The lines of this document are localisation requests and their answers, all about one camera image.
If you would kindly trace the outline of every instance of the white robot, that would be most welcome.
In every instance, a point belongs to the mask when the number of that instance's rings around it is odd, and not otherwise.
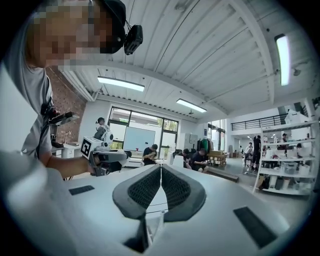
[[[81,153],[90,162],[96,176],[104,176],[109,173],[120,171],[127,163],[132,153],[129,150],[110,149],[114,135],[108,125],[104,125],[105,132],[101,140],[94,137],[84,137],[81,145]],[[94,156],[98,156],[101,164],[95,164]]]

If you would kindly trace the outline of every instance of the brick wall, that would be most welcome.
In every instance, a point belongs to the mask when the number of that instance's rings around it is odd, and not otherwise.
[[[87,101],[74,89],[66,80],[57,67],[47,67],[46,74],[50,78],[53,94],[53,102],[56,110],[61,114],[74,112],[79,119],[68,122],[57,128],[56,142],[77,142],[79,136],[80,123],[85,111]]]

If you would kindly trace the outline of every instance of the floor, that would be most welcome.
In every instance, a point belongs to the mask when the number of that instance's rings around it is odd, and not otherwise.
[[[226,165],[218,167],[218,169],[238,176],[239,186],[252,193],[256,176],[244,174],[248,171],[248,168],[243,166],[241,158],[227,158]],[[256,190],[254,195],[276,209],[287,220],[290,226],[299,222],[306,214],[308,206],[307,196],[275,194],[260,190]]]

